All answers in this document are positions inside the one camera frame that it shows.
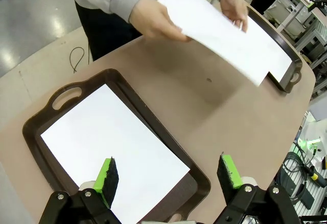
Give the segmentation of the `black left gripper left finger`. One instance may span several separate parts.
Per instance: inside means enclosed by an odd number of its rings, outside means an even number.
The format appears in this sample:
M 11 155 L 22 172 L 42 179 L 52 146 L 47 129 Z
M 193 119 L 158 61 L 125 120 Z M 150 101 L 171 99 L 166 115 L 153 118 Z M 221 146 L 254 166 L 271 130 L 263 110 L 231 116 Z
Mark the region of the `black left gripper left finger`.
M 39 223 L 120 223 L 111 211 L 119 174 L 114 158 L 105 159 L 94 185 L 69 195 L 53 192 Z

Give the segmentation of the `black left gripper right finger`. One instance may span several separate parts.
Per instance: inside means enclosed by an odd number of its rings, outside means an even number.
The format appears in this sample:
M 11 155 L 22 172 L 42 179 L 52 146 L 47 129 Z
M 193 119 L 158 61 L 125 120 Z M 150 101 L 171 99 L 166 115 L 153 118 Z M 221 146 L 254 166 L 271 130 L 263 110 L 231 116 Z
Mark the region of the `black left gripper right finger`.
M 243 223 L 251 217 L 256 223 L 300 223 L 300 219 L 284 187 L 243 183 L 230 155 L 221 154 L 217 176 L 226 207 L 216 223 Z

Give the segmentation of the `person's left hand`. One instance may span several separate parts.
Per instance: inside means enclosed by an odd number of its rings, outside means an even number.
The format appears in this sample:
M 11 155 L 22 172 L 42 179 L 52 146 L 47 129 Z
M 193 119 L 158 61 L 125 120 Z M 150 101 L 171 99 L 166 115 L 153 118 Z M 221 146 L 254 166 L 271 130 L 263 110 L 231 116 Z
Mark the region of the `person's left hand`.
M 244 0 L 219 0 L 222 13 L 232 23 L 247 32 L 248 29 L 248 8 Z

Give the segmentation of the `person's right hand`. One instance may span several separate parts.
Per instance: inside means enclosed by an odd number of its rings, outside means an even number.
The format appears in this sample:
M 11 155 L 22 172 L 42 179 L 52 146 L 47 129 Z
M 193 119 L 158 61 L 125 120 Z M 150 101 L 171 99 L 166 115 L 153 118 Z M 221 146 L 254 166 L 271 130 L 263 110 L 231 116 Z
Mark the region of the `person's right hand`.
M 130 13 L 129 22 L 148 38 L 191 41 L 191 38 L 183 34 L 171 21 L 167 8 L 156 0 L 139 0 Z

